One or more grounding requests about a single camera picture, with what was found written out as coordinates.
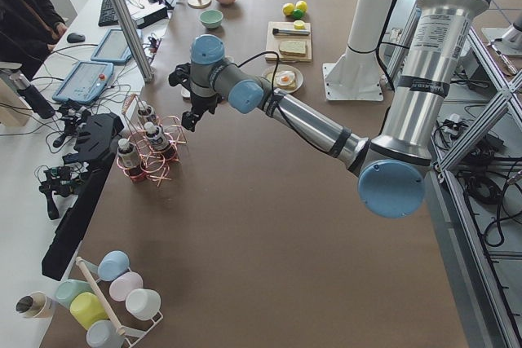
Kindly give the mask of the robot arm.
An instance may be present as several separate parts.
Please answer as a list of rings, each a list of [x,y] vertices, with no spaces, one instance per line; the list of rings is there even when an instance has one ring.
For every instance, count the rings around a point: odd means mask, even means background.
[[[263,110],[305,142],[342,161],[358,178],[365,206],[386,218],[413,213],[425,195],[423,178],[431,164],[427,145],[471,27],[491,0],[417,0],[420,19],[403,73],[380,134],[362,138],[267,79],[244,73],[226,59],[223,42],[204,34],[191,46],[188,90],[192,107],[182,116],[194,130],[224,97],[238,112]]]

